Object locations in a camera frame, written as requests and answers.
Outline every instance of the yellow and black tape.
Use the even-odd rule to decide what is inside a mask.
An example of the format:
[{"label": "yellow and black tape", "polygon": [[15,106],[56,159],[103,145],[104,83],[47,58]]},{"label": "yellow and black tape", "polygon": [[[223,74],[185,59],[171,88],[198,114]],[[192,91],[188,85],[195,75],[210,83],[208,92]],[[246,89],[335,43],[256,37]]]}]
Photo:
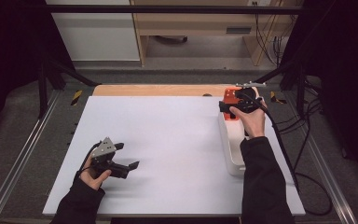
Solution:
[{"label": "yellow and black tape", "polygon": [[272,103],[279,103],[279,104],[287,104],[286,100],[278,100],[277,97],[275,96],[275,92],[271,92],[271,102]]},{"label": "yellow and black tape", "polygon": [[79,98],[80,98],[81,92],[82,92],[82,91],[76,91],[76,92],[75,92],[74,99],[72,99],[71,105],[76,105],[76,104],[77,104],[77,101],[78,101]]}]

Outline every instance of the white table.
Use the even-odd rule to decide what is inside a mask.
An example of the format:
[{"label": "white table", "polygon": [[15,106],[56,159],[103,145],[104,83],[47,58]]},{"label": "white table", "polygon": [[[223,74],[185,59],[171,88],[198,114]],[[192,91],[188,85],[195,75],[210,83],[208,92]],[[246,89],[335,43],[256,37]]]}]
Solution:
[{"label": "white table", "polygon": [[[109,136],[114,143],[125,144],[114,162],[140,164],[127,179],[110,177],[103,183],[106,195],[99,215],[238,217],[243,179],[227,172],[217,119],[219,100],[91,96],[43,214],[55,214],[89,149]],[[287,202],[292,214],[304,215],[296,188],[289,182]]]}]

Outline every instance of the hand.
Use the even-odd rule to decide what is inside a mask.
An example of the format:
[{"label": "hand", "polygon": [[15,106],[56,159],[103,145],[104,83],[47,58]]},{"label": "hand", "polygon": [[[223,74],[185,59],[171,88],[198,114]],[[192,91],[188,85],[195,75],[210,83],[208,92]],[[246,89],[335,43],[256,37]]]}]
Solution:
[{"label": "hand", "polygon": [[[267,105],[264,101],[261,101],[261,105],[267,108]],[[249,134],[249,138],[255,138],[264,136],[264,127],[266,121],[266,115],[264,111],[260,108],[255,110],[250,114],[243,113],[238,108],[231,106],[229,108],[231,113],[240,118],[242,121],[245,131]]]},{"label": "hand", "polygon": [[98,178],[95,177],[95,171],[90,167],[91,166],[91,155],[89,155],[89,158],[87,159],[86,163],[84,164],[83,169],[84,170],[80,174],[80,179],[83,180],[84,183],[86,183],[90,188],[98,190],[103,183],[103,181],[110,176],[112,173],[111,170],[106,170],[103,172]]}]

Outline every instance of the black curtain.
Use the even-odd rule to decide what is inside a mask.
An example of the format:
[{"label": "black curtain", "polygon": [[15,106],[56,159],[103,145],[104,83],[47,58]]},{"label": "black curtain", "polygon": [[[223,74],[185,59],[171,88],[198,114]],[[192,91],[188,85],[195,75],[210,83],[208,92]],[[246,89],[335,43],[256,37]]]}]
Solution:
[{"label": "black curtain", "polygon": [[[305,4],[316,6],[318,1]],[[291,60],[316,20],[298,18],[282,64]],[[305,73],[322,80],[321,98],[327,116],[342,146],[358,161],[358,1],[337,0],[314,40],[304,63]]]},{"label": "black curtain", "polygon": [[0,0],[0,111],[9,92],[37,80],[43,55],[75,69],[51,14],[21,11],[21,4],[46,2]]}]

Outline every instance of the black sleeve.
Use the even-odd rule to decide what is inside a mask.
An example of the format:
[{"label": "black sleeve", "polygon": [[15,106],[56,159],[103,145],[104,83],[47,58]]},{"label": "black sleeve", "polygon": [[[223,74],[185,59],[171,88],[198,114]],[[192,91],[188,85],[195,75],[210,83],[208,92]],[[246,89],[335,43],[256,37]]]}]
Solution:
[{"label": "black sleeve", "polygon": [[295,223],[286,202],[286,183],[267,137],[241,142],[246,170],[241,219],[246,224]]},{"label": "black sleeve", "polygon": [[92,189],[78,178],[60,201],[50,224],[94,224],[104,194],[103,189]]}]

